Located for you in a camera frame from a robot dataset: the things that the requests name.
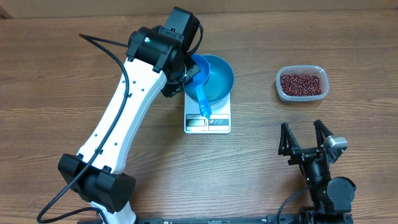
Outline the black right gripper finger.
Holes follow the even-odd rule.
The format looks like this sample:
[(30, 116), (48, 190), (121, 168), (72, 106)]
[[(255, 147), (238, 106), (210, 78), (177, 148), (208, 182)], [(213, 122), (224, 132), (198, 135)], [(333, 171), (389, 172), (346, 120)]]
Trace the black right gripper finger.
[(325, 139), (333, 135), (333, 133), (319, 119), (314, 121), (313, 125), (316, 132), (317, 146), (322, 146)]
[(299, 149), (300, 145), (290, 130), (288, 123), (282, 123), (278, 155), (291, 156), (294, 151)]

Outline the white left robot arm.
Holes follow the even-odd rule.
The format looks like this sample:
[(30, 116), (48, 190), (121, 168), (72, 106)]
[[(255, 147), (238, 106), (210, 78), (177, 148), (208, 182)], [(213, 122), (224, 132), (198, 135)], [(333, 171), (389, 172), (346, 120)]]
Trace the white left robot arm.
[(183, 91), (199, 69), (192, 57), (202, 34), (193, 13), (175, 7), (164, 26), (141, 27), (126, 45), (122, 76), (102, 118), (76, 154), (64, 154), (58, 170), (68, 188), (87, 201), (100, 223), (135, 223), (130, 198), (136, 181), (124, 173), (142, 120), (158, 94)]

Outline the blue plastic measuring scoop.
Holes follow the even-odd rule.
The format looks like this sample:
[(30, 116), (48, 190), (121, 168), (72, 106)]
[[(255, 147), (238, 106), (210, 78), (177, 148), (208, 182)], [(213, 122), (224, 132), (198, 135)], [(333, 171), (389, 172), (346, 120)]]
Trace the blue plastic measuring scoop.
[(207, 119), (211, 116), (211, 106), (206, 97), (204, 86), (210, 77), (210, 64), (202, 55), (193, 54), (192, 59), (199, 68), (199, 72), (193, 76), (192, 82), (185, 88), (185, 93), (194, 93), (195, 101), (198, 103), (200, 114)]

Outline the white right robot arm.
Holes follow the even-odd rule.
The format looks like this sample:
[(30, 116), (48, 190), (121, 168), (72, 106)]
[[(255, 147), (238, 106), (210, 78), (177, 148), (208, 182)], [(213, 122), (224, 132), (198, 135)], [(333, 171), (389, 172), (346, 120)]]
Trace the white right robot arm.
[[(330, 165), (347, 150), (345, 137), (333, 134), (319, 119), (313, 123), (317, 146), (301, 148), (287, 123), (281, 124), (278, 155), (289, 156), (290, 166), (298, 165), (307, 186), (287, 198), (276, 214), (277, 223), (353, 223), (351, 203), (356, 185), (346, 177), (332, 178)], [(283, 215), (284, 207), (308, 191), (312, 205), (296, 215)]]

